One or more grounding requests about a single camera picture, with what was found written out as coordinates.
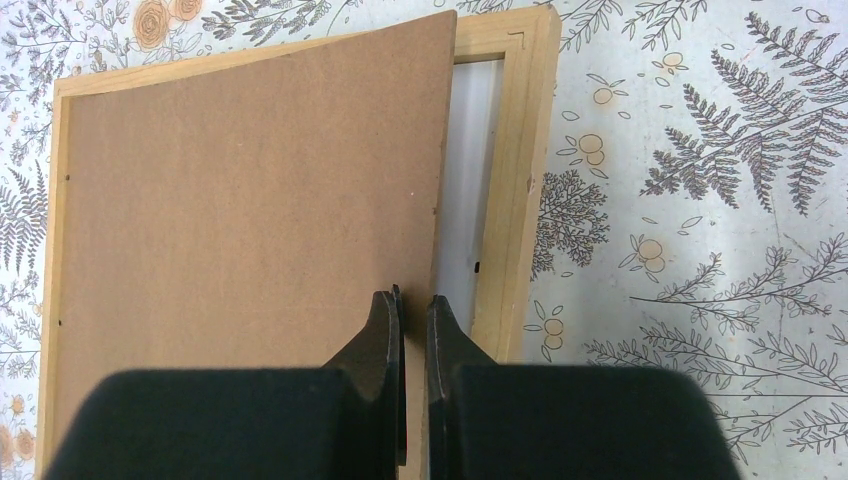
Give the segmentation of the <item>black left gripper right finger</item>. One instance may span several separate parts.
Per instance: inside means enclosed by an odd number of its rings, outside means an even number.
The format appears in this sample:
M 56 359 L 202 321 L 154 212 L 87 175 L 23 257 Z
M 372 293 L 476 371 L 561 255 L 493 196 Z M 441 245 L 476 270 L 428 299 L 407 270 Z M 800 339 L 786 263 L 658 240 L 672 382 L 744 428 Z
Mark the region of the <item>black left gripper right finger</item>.
M 495 362 L 427 310 L 433 479 L 735 479 L 704 392 L 666 369 Z

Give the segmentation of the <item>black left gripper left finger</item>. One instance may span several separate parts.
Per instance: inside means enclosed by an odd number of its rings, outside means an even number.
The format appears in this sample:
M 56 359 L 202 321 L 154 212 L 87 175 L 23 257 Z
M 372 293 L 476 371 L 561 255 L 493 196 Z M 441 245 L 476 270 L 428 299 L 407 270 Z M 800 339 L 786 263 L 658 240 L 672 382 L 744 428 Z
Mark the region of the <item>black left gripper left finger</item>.
M 48 479 L 394 479 L 406 462 L 403 303 L 377 291 L 319 367 L 133 369 L 86 397 Z

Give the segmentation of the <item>brown frame backing board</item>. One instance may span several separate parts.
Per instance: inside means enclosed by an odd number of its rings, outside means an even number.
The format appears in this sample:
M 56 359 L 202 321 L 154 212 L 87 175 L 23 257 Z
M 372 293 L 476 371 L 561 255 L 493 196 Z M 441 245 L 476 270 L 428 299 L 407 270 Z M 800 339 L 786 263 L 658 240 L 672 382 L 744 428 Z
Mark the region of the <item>brown frame backing board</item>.
M 107 376 L 324 365 L 432 292 L 457 15 L 72 100 L 57 449 Z M 405 339 L 406 462 L 423 350 Z

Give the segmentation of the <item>light wooden picture frame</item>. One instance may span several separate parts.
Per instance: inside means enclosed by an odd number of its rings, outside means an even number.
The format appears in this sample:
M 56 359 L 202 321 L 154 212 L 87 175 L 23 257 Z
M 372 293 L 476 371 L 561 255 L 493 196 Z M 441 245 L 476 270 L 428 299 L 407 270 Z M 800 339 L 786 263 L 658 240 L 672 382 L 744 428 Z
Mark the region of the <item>light wooden picture frame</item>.
M 503 64 L 482 240 L 482 269 L 471 322 L 473 339 L 500 361 L 521 353 L 536 215 L 545 171 L 562 23 L 549 6 L 458 20 L 459 64 Z M 55 86 L 35 472 L 43 478 L 60 441 L 56 418 L 60 305 L 68 192 L 69 129 L 74 98 L 155 85 L 319 47 L 312 39 L 189 60 L 69 77 Z

